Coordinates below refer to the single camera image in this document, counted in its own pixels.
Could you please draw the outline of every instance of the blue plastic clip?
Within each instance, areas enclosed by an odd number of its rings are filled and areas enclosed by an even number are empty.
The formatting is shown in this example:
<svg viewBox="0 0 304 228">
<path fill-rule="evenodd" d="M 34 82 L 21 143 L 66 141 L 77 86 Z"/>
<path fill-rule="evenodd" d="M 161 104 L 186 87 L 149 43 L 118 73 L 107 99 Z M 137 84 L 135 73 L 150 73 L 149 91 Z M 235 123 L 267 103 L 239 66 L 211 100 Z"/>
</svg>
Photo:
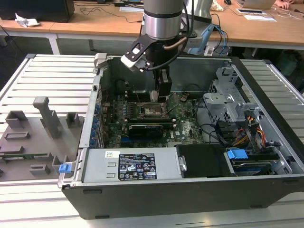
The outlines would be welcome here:
<svg viewBox="0 0 304 228">
<path fill-rule="evenodd" d="M 71 164 L 62 164 L 59 166 L 59 173 L 71 173 L 72 165 Z"/>
<path fill-rule="evenodd" d="M 227 152 L 229 159 L 247 159 L 248 155 L 243 149 L 231 149 Z"/>
</svg>

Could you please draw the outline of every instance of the sticker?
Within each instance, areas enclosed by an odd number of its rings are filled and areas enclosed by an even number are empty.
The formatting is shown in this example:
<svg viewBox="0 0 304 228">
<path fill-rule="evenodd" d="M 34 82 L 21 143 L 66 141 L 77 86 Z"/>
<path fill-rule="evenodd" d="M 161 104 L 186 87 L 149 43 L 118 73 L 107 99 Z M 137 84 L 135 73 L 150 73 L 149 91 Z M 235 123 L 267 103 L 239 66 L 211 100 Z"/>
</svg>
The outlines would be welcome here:
<svg viewBox="0 0 304 228">
<path fill-rule="evenodd" d="M 4 160 L 23 160 L 22 157 L 11 157 L 11 158 L 4 158 Z"/>
<path fill-rule="evenodd" d="M 119 154 L 118 157 L 119 180 L 138 181 L 157 179 L 154 153 Z"/>
<path fill-rule="evenodd" d="M 106 151 L 105 158 L 118 158 L 120 151 Z"/>
</svg>

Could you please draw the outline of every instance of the wooden desk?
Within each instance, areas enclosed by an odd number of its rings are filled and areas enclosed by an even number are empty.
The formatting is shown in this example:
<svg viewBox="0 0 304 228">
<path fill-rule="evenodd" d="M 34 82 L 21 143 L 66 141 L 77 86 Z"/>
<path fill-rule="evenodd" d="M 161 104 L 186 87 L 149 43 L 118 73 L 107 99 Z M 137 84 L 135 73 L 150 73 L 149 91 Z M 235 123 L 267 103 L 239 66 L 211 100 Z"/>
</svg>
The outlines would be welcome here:
<svg viewBox="0 0 304 228">
<path fill-rule="evenodd" d="M 218 0 L 218 2 L 223 7 L 227 6 L 223 0 Z M 235 10 L 235 8 L 240 8 L 235 0 L 232 0 L 229 8 L 241 15 Z M 291 10 L 294 9 L 304 12 L 304 4 L 292 4 Z M 291 12 L 291 15 L 302 20 L 283 18 L 278 16 L 274 9 L 267 9 L 265 12 L 270 13 L 277 21 L 268 22 L 247 20 L 243 16 L 234 14 L 231 10 L 211 11 L 211 13 L 218 14 L 221 28 L 228 34 L 229 45 L 254 48 L 304 49 L 304 18 L 302 17 L 304 14 Z M 212 22 L 218 24 L 216 15 L 212 16 Z M 219 39 L 219 33 L 214 31 L 209 40 L 212 42 L 219 41 Z"/>
<path fill-rule="evenodd" d="M 226 7 L 224 0 L 218 2 Z M 94 4 L 86 6 L 88 9 L 95 7 L 96 2 L 76 2 L 78 5 Z M 125 16 L 129 21 L 142 20 L 142 13 L 120 12 L 119 7 L 113 5 L 96 5 L 110 13 Z M 48 38 L 54 54 L 60 54 L 59 38 L 88 39 L 90 49 L 93 49 L 92 40 L 136 40 L 140 23 L 128 23 L 123 17 L 116 17 L 100 9 L 84 15 L 80 12 L 80 6 L 75 5 L 75 13 L 69 23 L 41 22 L 41 26 L 24 28 L 14 21 L 0 21 L 0 24 L 11 36 L 43 37 Z M 239 5 L 232 0 L 231 10 Z M 292 4 L 291 9 L 304 12 L 304 4 Z M 243 16 L 237 16 L 231 10 L 224 12 L 211 11 L 220 17 L 222 29 L 228 33 L 230 46 L 253 48 L 278 48 L 278 49 L 304 49 L 304 18 L 301 13 L 292 12 L 292 15 L 303 18 L 282 18 L 274 9 L 265 10 L 271 13 L 277 22 L 247 20 Z M 218 24 L 216 16 L 212 16 L 213 23 Z M 207 48 L 215 47 L 220 39 L 217 32 L 213 32 Z"/>
<path fill-rule="evenodd" d="M 143 13 L 139 12 L 120 12 L 119 7 L 114 5 L 102 6 L 98 5 L 99 10 L 84 15 L 80 12 L 81 8 L 75 5 L 75 12 L 68 23 L 54 23 L 51 27 L 51 33 L 68 33 L 68 34 L 86 34 L 86 35 L 107 35 L 107 36 L 121 36 L 121 37 L 137 37 L 139 34 L 141 24 L 138 22 L 128 23 L 128 21 L 141 21 Z"/>
</svg>

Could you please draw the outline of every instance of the black plastic bracket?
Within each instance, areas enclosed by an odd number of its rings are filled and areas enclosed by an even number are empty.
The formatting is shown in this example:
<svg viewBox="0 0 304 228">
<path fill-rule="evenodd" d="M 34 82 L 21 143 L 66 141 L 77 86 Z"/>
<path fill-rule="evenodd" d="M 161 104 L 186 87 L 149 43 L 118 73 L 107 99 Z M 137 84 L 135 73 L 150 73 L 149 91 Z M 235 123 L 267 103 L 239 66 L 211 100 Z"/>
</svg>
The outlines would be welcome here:
<svg viewBox="0 0 304 228">
<path fill-rule="evenodd" d="M 131 47 L 126 51 L 124 54 L 130 61 L 135 62 L 137 61 L 143 53 L 154 43 L 156 43 L 157 40 L 151 39 L 147 35 L 140 36 L 136 41 L 133 42 Z M 133 50 L 135 48 L 139 49 L 139 52 L 137 54 L 133 53 Z"/>
<path fill-rule="evenodd" d="M 25 58 L 35 58 L 36 54 L 27 54 L 27 56 L 25 56 Z"/>
</svg>

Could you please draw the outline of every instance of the warning label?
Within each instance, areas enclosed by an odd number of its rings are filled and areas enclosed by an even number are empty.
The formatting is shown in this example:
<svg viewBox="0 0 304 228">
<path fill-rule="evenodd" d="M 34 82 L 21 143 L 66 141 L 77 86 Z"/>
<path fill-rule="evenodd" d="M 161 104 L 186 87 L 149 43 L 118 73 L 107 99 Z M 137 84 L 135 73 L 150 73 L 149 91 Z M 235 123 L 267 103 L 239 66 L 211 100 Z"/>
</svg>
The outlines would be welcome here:
<svg viewBox="0 0 304 228">
<path fill-rule="evenodd" d="M 118 179 L 121 181 L 157 179 L 154 153 L 120 154 Z"/>
</svg>

